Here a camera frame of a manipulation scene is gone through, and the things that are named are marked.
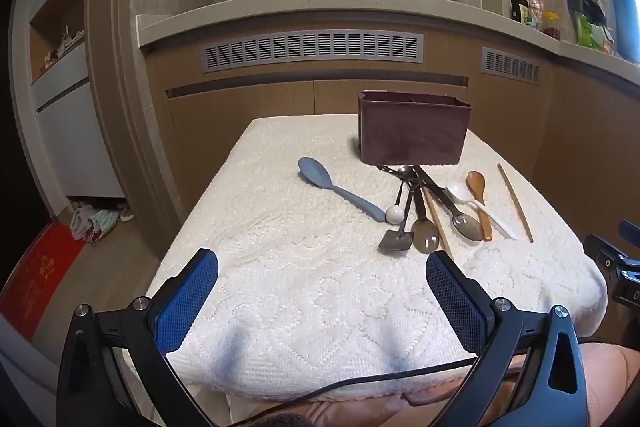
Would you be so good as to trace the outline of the bamboo chopstick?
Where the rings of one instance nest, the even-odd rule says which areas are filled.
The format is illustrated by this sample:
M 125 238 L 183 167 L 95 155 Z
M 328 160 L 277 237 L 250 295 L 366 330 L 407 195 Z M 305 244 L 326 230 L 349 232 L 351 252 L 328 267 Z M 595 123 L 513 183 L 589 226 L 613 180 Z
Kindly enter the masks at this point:
M 447 236 L 445 234 L 444 227 L 442 226 L 442 221 L 440 221 L 439 219 L 434 198 L 432 197 L 431 192 L 428 191 L 427 188 L 425 187 L 422 188 L 422 193 L 423 193 L 426 205 L 428 207 L 428 210 L 430 210 L 432 221 L 434 222 L 436 230 L 438 231 L 440 243 L 442 243 L 442 250 L 446 251 L 447 255 L 450 258 L 452 258 L 452 251 L 451 251 Z
M 525 230 L 526 236 L 527 236 L 527 238 L 529 240 L 529 243 L 533 244 L 535 242 L 535 239 L 534 239 L 534 236 L 533 236 L 533 232 L 532 232 L 532 229 L 530 228 L 530 225 L 529 225 L 528 220 L 526 218 L 526 214 L 525 214 L 524 209 L 523 209 L 523 207 L 521 205 L 521 202 L 518 199 L 518 194 L 516 194 L 516 192 L 514 190 L 514 186 L 511 183 L 511 180 L 509 179 L 508 175 L 506 174 L 506 170 L 504 170 L 503 165 L 501 165 L 500 162 L 498 162 L 497 168 L 498 168 L 498 171 L 500 172 L 500 174 L 502 176 L 504 184 L 506 184 L 506 188 L 508 189 L 508 192 L 509 192 L 509 194 L 511 196 L 511 199 L 512 199 L 512 202 L 513 202 L 513 204 L 515 206 L 516 212 L 518 213 L 518 217 L 520 218 L 520 220 L 522 222 L 522 225 L 524 227 L 524 230 Z

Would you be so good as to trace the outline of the red floor mat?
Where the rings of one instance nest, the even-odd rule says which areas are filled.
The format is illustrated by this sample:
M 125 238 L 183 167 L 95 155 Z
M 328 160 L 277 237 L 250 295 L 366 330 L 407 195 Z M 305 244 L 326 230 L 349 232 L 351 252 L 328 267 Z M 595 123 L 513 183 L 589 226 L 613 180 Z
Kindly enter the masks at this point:
M 67 225 L 54 221 L 38 236 L 1 293 L 1 315 L 27 341 L 85 243 Z

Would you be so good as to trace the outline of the maroon plastic utensil holder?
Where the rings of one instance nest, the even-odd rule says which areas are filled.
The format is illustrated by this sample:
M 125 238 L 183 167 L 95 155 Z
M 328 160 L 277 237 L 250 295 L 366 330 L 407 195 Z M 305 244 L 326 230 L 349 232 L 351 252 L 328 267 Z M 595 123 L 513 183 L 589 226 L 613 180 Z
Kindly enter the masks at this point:
M 472 106 L 450 95 L 363 90 L 358 145 L 367 165 L 456 165 Z

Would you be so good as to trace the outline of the stainless steel spoon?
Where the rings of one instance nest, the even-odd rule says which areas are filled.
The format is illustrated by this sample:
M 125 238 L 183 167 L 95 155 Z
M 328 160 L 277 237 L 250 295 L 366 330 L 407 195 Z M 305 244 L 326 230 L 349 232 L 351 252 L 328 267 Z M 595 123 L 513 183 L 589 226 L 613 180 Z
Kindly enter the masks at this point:
M 449 211 L 454 228 L 466 239 L 473 242 L 481 242 L 483 240 L 483 233 L 480 222 L 459 210 L 446 191 L 437 185 L 420 166 L 414 165 L 412 169 L 427 190 Z

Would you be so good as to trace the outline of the white textured table cloth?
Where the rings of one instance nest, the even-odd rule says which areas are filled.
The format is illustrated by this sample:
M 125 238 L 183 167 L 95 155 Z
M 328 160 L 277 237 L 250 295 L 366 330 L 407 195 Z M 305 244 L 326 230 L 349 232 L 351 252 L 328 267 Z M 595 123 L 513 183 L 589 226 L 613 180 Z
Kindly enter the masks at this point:
M 286 116 L 254 120 L 236 142 L 152 280 L 159 288 L 202 247 L 217 255 L 218 281 L 181 347 L 168 355 L 186 384 L 286 400 L 347 378 L 464 358 L 426 283 L 424 254 L 381 253 L 385 225 L 299 176 L 299 158 L 316 158 L 336 184 L 378 206 L 393 202 L 397 179 L 360 161 L 357 134 L 354 115 Z M 474 243 L 448 230 L 459 268 L 522 310 L 561 305 L 579 335 L 593 334 L 608 297 L 580 239 L 475 134 L 465 138 L 457 165 L 434 166 L 430 176 L 445 185 L 472 170 L 485 177 L 487 206 L 520 238 Z

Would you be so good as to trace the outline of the long grey vent grille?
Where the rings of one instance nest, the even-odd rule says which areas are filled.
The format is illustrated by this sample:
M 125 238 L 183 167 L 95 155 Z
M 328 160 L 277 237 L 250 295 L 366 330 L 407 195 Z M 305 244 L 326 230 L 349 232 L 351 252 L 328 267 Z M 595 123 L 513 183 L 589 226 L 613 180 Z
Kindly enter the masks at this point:
M 313 61 L 421 64 L 424 35 L 372 29 L 318 29 L 236 37 L 200 47 L 202 72 Z

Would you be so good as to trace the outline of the large blue plastic spoon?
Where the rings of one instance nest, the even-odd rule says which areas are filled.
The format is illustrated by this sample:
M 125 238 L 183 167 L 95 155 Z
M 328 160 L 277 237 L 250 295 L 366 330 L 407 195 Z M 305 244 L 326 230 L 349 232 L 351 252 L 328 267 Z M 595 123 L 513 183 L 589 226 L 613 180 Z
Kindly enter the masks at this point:
M 314 186 L 323 188 L 323 190 L 330 190 L 337 195 L 340 195 L 347 202 L 351 202 L 359 210 L 367 213 L 369 217 L 378 222 L 386 221 L 386 214 L 378 206 L 368 202 L 367 199 L 345 190 L 343 187 L 335 185 L 331 179 L 330 174 L 326 171 L 326 168 L 318 160 L 311 157 L 301 157 L 297 161 L 299 173 Z

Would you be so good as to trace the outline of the small grey vent grille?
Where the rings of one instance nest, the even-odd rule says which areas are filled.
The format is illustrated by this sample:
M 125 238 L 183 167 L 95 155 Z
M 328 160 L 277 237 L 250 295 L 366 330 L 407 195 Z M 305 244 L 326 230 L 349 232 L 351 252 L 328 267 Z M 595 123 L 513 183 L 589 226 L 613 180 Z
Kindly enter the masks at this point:
M 484 74 L 538 83 L 540 68 L 535 62 L 500 50 L 482 47 L 480 71 Z

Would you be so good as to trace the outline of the white plastic spoon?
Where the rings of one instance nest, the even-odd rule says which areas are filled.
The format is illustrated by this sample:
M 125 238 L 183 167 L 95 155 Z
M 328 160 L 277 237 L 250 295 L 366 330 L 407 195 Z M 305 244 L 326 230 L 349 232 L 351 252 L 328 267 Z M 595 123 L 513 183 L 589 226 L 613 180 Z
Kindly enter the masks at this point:
M 510 227 L 510 225 L 506 223 L 506 221 L 501 219 L 497 215 L 497 213 L 495 213 L 495 211 L 487 208 L 482 202 L 477 200 L 470 192 L 470 190 L 461 182 L 448 181 L 446 189 L 452 196 L 454 196 L 454 199 L 457 202 L 462 202 L 462 204 L 474 206 L 477 210 L 480 210 L 480 212 L 484 212 L 485 215 L 489 219 L 494 221 L 497 227 L 501 231 L 503 231 L 504 235 L 509 237 L 509 239 L 514 239 L 514 241 L 517 241 L 520 238 L 520 236 L 515 233 L 515 231 Z

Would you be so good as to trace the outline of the green snack packet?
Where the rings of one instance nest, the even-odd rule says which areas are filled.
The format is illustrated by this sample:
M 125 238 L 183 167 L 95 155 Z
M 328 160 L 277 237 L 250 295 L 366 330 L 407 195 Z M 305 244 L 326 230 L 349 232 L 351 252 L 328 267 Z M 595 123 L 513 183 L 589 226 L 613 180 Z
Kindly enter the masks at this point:
M 613 53 L 613 39 L 608 28 L 590 23 L 584 14 L 579 14 L 576 18 L 577 43 L 584 48 L 589 48 L 603 52 Z

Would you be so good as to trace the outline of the crumpled cloth on floor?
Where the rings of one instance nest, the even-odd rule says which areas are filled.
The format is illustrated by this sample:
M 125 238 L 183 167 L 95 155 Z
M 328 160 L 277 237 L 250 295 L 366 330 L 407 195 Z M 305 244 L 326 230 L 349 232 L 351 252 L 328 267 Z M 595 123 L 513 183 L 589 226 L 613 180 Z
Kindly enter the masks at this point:
M 96 209 L 91 205 L 80 205 L 72 213 L 70 234 L 75 241 L 94 245 L 110 235 L 120 222 L 131 220 L 134 220 L 134 214 L 128 206 L 120 209 Z

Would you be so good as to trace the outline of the metal shovel-shaped spoon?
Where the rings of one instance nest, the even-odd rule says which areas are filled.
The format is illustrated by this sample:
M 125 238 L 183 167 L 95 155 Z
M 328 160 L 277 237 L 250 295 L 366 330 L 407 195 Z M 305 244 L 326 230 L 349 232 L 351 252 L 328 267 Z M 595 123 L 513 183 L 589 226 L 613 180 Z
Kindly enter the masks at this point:
M 408 214 L 410 210 L 410 206 L 413 199 L 413 188 L 411 182 L 409 181 L 410 176 L 406 170 L 398 170 L 405 176 L 405 185 L 407 187 L 408 195 L 405 200 L 405 206 L 402 207 L 405 210 L 406 215 L 404 220 L 402 220 L 399 225 L 394 225 L 396 230 L 389 229 L 383 235 L 381 242 L 378 244 L 378 249 L 380 251 L 408 251 L 410 248 L 413 235 L 411 232 L 406 231 L 406 223 L 408 220 Z

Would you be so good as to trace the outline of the brown wooden spoon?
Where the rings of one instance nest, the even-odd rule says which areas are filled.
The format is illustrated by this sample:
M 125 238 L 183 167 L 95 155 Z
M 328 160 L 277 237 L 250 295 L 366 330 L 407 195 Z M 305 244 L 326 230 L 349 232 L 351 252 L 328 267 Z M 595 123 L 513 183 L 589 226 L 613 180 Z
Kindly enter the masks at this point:
M 484 193 L 486 181 L 484 176 L 478 171 L 470 171 L 465 178 L 465 183 L 471 194 L 477 202 L 485 204 Z M 490 242 L 494 238 L 492 233 L 490 218 L 488 214 L 482 210 L 478 210 L 478 217 L 480 217 L 480 227 L 483 231 L 483 239 L 485 242 Z

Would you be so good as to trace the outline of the orange-capped bottle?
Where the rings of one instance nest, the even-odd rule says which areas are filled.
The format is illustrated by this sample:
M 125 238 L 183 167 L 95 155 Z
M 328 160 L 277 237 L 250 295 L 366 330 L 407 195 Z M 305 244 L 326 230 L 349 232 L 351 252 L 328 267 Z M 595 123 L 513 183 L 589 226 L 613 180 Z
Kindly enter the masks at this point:
M 542 0 L 528 0 L 527 23 L 529 26 L 541 30 L 544 2 Z

